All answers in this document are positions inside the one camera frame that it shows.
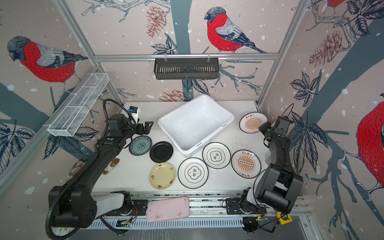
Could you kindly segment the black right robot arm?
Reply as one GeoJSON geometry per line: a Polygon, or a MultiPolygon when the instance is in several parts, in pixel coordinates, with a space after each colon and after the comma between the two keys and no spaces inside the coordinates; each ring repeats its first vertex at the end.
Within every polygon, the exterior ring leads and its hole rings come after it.
{"type": "Polygon", "coordinates": [[[263,203],[277,212],[289,214],[303,186],[303,177],[294,170],[289,149],[288,129],[293,121],[287,116],[279,116],[274,124],[266,122],[259,128],[264,136],[264,145],[270,150],[271,163],[257,175],[259,181],[253,188],[243,191],[239,204],[246,214],[258,212],[263,203]],[[249,191],[253,190],[255,203],[247,200],[249,191]]]}

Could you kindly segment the orange sunburst plate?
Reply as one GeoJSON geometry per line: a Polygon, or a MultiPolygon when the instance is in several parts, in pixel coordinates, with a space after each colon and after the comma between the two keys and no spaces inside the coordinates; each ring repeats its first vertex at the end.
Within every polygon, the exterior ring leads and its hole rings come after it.
{"type": "Polygon", "coordinates": [[[246,134],[259,133],[259,128],[267,121],[268,118],[263,113],[251,112],[241,118],[239,121],[239,128],[246,134]]]}
{"type": "Polygon", "coordinates": [[[235,173],[245,179],[256,178],[261,170],[260,159],[249,150],[238,150],[232,155],[231,166],[235,173]]]}

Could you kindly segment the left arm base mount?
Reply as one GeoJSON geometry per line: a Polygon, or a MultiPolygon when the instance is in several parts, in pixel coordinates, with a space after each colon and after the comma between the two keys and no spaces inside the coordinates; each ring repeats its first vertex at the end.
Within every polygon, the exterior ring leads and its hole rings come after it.
{"type": "Polygon", "coordinates": [[[106,216],[145,216],[148,208],[148,200],[139,199],[132,200],[131,194],[125,191],[118,191],[116,193],[124,195],[123,206],[119,209],[112,210],[106,213],[106,216]]]}

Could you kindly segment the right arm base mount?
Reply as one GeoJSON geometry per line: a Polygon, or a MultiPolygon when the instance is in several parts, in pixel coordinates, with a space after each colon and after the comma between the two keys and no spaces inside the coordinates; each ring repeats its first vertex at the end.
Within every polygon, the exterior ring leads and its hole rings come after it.
{"type": "Polygon", "coordinates": [[[247,188],[243,191],[240,198],[227,198],[224,200],[227,215],[251,215],[267,213],[266,208],[258,206],[256,203],[252,203],[248,200],[249,193],[252,192],[252,188],[247,188]]]}

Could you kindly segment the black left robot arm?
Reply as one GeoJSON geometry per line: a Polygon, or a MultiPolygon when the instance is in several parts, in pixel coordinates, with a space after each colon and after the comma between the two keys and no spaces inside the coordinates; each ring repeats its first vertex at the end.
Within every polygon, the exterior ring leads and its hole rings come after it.
{"type": "Polygon", "coordinates": [[[46,228],[87,228],[91,223],[117,209],[130,212],[133,208],[130,193],[111,192],[101,201],[92,197],[93,188],[105,168],[114,160],[134,135],[148,135],[153,122],[135,124],[134,119],[116,114],[107,120],[103,137],[95,144],[95,155],[63,186],[49,192],[49,212],[46,228]]]}

